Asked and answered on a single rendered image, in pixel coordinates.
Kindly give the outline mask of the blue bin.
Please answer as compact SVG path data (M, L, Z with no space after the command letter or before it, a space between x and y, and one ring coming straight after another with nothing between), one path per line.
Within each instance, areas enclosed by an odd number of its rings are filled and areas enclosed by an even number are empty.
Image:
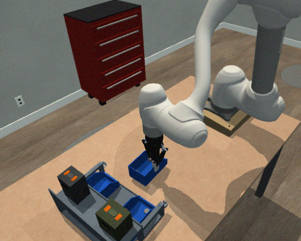
M139 183L147 186L154 177L166 166L167 159L163 158L163 160L159 163L159 169L154 172L154 167L152 167L152 162L148 161L147 152L144 151L141 153L131 164L128 166L128 171L130 177Z
M153 204L142 198L140 195L132 197L123 207L129 210L132 218L137 220L139 223L142 223L155 208ZM149 209L149 212L145 214L144 210L146 208Z
M120 187L119 181L104 171L92 174L86 181L89 186L94 188L106 198L108 198L116 189Z

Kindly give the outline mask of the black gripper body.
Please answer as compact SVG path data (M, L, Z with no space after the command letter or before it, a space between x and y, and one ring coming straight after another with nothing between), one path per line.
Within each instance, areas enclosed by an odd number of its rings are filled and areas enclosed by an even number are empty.
M153 148L153 145L156 145L156 150L159 150L160 148L162 148L162 145L164 145L163 138L164 138L164 134L161 135L160 137L155 137L155 138L148 137L145 135L145 140L147 141L147 143L151 144L152 148Z

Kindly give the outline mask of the black case with orange latches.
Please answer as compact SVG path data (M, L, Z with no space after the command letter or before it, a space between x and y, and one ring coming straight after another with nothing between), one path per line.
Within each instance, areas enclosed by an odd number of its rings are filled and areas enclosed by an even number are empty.
M57 178L65 195L77 205L90 194L85 175L73 166L68 167Z

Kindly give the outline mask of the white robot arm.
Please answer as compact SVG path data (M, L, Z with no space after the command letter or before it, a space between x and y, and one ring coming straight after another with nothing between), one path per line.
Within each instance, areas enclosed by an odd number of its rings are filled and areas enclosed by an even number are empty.
M217 74L210 95L211 38L237 4L252 6L258 23L252 81L242 69L228 65ZM274 83L283 38L286 25L299 16L301 0L208 0L194 36L194 90L188 99L173 105L161 85L141 88L139 113L144 135L155 138L164 134L184 147L197 148L208 137L203 109L225 121L239 110L260 121L276 121L285 109Z

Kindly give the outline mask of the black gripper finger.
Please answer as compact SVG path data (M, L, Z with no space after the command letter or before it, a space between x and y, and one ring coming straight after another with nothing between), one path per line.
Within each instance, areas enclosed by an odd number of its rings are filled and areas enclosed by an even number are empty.
M160 153L160 149L156 150L156 145L153 145L153 151L154 151L154 162L153 162L154 163L154 172L156 172L159 169L159 163L163 160L165 153L168 151L168 148L165 148L162 145L161 153Z
M142 139L142 142L144 144L144 147L145 147L148 157L151 158L151 160L152 160L152 167L154 167L154 163L153 163L154 162L154 151L153 151L152 145L147 143L145 138Z

